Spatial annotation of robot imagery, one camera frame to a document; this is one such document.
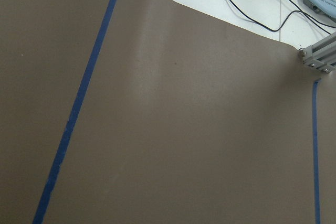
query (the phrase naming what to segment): blue line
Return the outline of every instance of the blue line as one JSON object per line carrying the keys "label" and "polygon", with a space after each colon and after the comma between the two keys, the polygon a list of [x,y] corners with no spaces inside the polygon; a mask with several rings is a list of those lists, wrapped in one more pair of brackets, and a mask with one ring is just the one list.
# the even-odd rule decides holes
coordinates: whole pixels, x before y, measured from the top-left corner
{"label": "blue line", "polygon": [[321,79],[316,80],[313,84],[312,93],[312,119],[313,119],[313,158],[314,158],[314,198],[315,198],[315,223],[321,224],[320,213],[320,188],[319,188],[319,152],[318,152],[318,135],[317,135],[317,87]]}
{"label": "blue line", "polygon": [[71,138],[71,134],[74,130],[76,121],[77,121],[77,117],[80,111],[80,108],[83,104],[83,100],[85,97],[85,93],[86,90],[88,88],[88,85],[90,83],[90,79],[93,73],[93,70],[95,68],[97,59],[98,59],[98,55],[99,55],[99,51],[101,48],[101,45],[104,41],[104,37],[107,31],[107,28],[109,26],[109,22],[113,13],[113,9],[116,5],[117,0],[110,0],[109,4],[107,6],[104,18],[101,22],[101,26],[96,38],[96,41],[94,42],[95,45],[93,46],[92,49],[92,53],[90,56],[90,59],[88,61],[88,64],[86,66],[82,81],[80,83],[78,92],[77,92],[77,96],[76,99],[73,103],[72,109],[71,109],[71,113],[69,116],[69,120],[67,122],[67,125],[65,127],[65,130],[63,132],[63,136],[62,139],[59,143],[57,152],[56,152],[56,156],[54,158],[54,161],[52,163],[50,172],[49,172],[49,176],[48,176],[48,180],[44,186],[44,190],[41,196],[41,199],[39,201],[35,216],[34,216],[34,220],[33,220],[33,224],[41,224],[43,222],[43,218],[44,215],[47,211],[47,207],[50,201],[50,196],[51,193],[53,192],[52,190],[55,187],[56,184],[56,180],[57,180],[57,176],[60,170],[60,166],[64,160],[65,154],[67,152],[67,148],[70,142],[70,138]]}

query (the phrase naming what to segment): blue tape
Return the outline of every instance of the blue tape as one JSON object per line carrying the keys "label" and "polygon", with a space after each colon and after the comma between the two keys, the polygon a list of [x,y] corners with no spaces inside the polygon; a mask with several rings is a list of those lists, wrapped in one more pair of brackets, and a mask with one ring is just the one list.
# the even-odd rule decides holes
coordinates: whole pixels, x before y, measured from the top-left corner
{"label": "blue tape", "polygon": [[315,198],[315,223],[321,224],[320,213],[320,187],[319,187],[319,152],[318,152],[318,135],[317,135],[317,87],[321,79],[316,80],[313,84],[312,93],[312,119],[313,119],[313,159],[314,159],[314,198]]}
{"label": "blue tape", "polygon": [[94,42],[94,46],[92,49],[92,53],[91,56],[89,58],[88,64],[86,66],[82,81],[80,83],[78,92],[77,92],[77,96],[76,99],[73,103],[72,109],[71,109],[71,113],[69,116],[69,120],[67,122],[67,125],[65,127],[65,130],[63,132],[63,136],[62,139],[59,143],[57,152],[56,152],[56,156],[54,158],[54,161],[52,163],[50,172],[49,172],[49,176],[47,179],[47,182],[44,186],[44,190],[41,196],[41,199],[39,201],[35,216],[34,216],[34,220],[33,220],[33,224],[41,224],[43,222],[43,218],[44,215],[47,211],[47,207],[50,201],[50,196],[51,193],[53,192],[52,190],[55,187],[56,184],[56,180],[57,180],[57,176],[60,170],[60,166],[64,160],[65,154],[67,152],[67,148],[70,142],[70,138],[71,138],[71,134],[74,130],[76,121],[77,121],[77,117],[80,111],[80,108],[83,104],[83,100],[86,94],[86,90],[88,88],[88,85],[90,83],[90,79],[93,73],[93,70],[95,68],[97,59],[98,59],[98,55],[102,46],[102,43],[104,41],[104,37],[107,31],[107,28],[109,26],[109,22],[114,10],[114,7],[116,5],[117,0],[110,0],[109,4],[107,6],[104,18],[101,22],[101,26],[96,38],[96,41]]}

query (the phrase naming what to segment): brown surface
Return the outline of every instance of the brown surface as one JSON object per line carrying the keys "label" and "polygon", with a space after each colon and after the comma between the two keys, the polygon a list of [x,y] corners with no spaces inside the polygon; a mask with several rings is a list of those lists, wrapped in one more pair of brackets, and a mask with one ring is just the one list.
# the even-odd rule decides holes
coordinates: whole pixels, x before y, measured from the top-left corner
{"label": "brown surface", "polygon": [[[5,38],[1,215],[8,223],[32,220],[108,0],[81,0],[70,17],[76,1],[66,1],[47,10],[67,13],[46,19],[57,32],[34,26],[36,11],[23,2],[30,19],[13,30],[25,38]],[[8,29],[21,12],[8,11]],[[29,60],[19,57],[20,43],[32,51]],[[118,0],[45,223],[314,223],[318,76],[294,48],[170,0]],[[334,75],[323,75],[325,223],[336,219],[335,98]]]}

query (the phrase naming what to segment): white floor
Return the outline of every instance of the white floor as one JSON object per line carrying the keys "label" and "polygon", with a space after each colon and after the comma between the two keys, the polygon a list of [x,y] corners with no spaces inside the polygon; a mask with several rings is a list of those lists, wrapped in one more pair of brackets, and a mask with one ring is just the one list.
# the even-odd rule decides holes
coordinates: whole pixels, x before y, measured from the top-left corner
{"label": "white floor", "polygon": [[[247,21],[228,0],[173,0],[182,5],[188,6],[200,12],[219,18],[233,25],[252,31],[264,37],[290,44],[297,49],[307,47],[328,34],[321,31],[312,23],[303,18],[300,14],[293,14],[281,31],[272,33],[250,21]],[[286,16],[296,7],[288,0],[233,0],[247,15],[264,23],[272,29],[277,29]],[[302,0],[293,0],[305,12],[317,20],[336,26],[331,19],[325,15],[315,14]],[[336,29],[325,28],[333,33]]]}

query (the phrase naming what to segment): black wire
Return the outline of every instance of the black wire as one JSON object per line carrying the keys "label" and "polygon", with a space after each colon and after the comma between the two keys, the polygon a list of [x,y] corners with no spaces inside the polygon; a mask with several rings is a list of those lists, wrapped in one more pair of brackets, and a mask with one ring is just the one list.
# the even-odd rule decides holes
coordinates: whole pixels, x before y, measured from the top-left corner
{"label": "black wire", "polygon": [[289,0],[292,4],[294,4],[299,10],[294,10],[292,11],[290,14],[287,15],[287,17],[285,18],[285,20],[282,22],[282,24],[280,25],[280,27],[278,29],[271,29],[268,26],[264,25],[263,23],[256,21],[255,19],[249,17],[247,14],[245,14],[232,0],[229,0],[231,2],[231,4],[233,4],[233,6],[241,13],[243,14],[246,18],[248,18],[249,20],[251,20],[252,22],[256,23],[259,26],[262,26],[263,28],[271,31],[271,32],[277,32],[280,29],[282,29],[282,27],[284,26],[284,24],[286,23],[286,21],[288,20],[288,18],[293,14],[293,13],[302,13],[307,19],[309,19],[314,25],[316,25],[317,27],[319,27],[321,30],[325,31],[327,34],[330,34],[328,31],[326,31],[325,29],[323,29],[322,27],[320,27],[318,24],[316,24],[314,21],[316,21],[317,23],[324,25],[324,26],[328,26],[331,28],[336,28],[334,26],[330,26],[327,24],[324,24],[322,22],[319,22],[318,20],[316,20],[315,18],[313,18],[312,16],[310,16],[309,14],[305,13],[297,4],[295,4],[292,0]]}

